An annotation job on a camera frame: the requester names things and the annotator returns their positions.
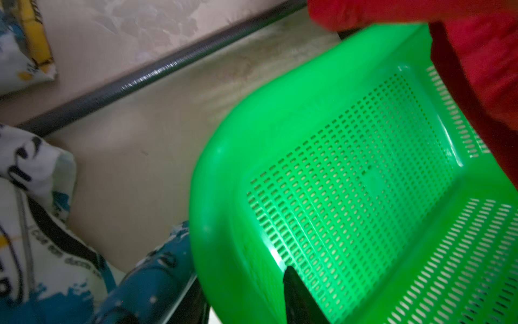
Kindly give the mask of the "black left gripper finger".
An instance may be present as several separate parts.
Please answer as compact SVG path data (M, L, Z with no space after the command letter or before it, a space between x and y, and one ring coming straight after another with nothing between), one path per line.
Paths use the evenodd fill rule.
M292 266L284 272L283 285L287 324L330 324Z

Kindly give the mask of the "red shorts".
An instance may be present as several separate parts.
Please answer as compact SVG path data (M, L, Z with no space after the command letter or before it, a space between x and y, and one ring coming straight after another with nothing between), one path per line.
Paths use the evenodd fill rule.
M512 183L517 182L516 1L309 1L329 31L423 22L430 58L453 100Z

